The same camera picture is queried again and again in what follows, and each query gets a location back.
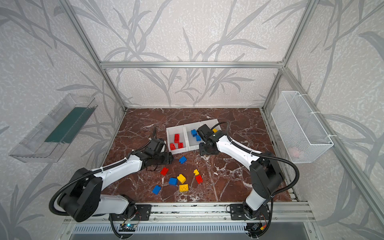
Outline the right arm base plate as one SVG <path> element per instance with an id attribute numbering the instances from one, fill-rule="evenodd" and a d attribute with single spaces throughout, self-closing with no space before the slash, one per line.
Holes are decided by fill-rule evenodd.
<path id="1" fill-rule="evenodd" d="M 262 220 L 266 221 L 270 219 L 271 211 L 269 205 L 261 205 L 257 210 L 252 210 L 245 203 L 242 204 L 230 204 L 228 212 L 231 215 L 231 220 Z"/>

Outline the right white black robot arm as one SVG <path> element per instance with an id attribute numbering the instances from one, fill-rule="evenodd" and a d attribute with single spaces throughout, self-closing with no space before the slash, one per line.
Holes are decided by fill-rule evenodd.
<path id="1" fill-rule="evenodd" d="M 200 155 L 223 153 L 249 170 L 253 190 L 243 202 L 243 208 L 250 219 L 254 218 L 262 206 L 271 202 L 274 196 L 294 187 L 300 179 L 300 171 L 291 161 L 248 148 L 231 138 L 228 133 L 221 130 L 214 132 L 214 127 L 210 128 L 206 124 L 199 127 L 197 133 L 202 139 L 199 144 Z M 294 180 L 283 188 L 279 188 L 285 180 L 279 163 L 287 164 L 295 171 Z"/>

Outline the red lego stack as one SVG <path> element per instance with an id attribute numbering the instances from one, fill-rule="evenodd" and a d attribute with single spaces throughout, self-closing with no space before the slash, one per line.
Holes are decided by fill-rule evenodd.
<path id="1" fill-rule="evenodd" d="M 175 150 L 175 149 L 176 149 L 175 144 L 171 143 L 171 144 L 170 144 L 170 149 L 171 149 L 171 151 Z"/>

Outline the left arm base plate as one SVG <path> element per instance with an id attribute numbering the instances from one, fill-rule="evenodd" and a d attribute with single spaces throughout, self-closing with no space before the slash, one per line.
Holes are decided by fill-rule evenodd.
<path id="1" fill-rule="evenodd" d="M 130 205 L 126 210 L 126 219 L 129 221 L 148 221 L 151 215 L 152 205 Z"/>

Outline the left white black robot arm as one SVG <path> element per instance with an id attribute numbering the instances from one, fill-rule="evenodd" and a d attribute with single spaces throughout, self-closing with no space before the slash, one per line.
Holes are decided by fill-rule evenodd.
<path id="1" fill-rule="evenodd" d="M 123 195 L 104 195 L 102 191 L 130 174 L 150 166 L 168 165 L 173 160 L 166 141 L 152 138 L 144 147 L 113 164 L 93 170 L 78 169 L 53 195 L 49 210 L 54 215 L 71 216 L 76 222 L 106 214 L 130 219 L 137 212 L 135 201 Z"/>

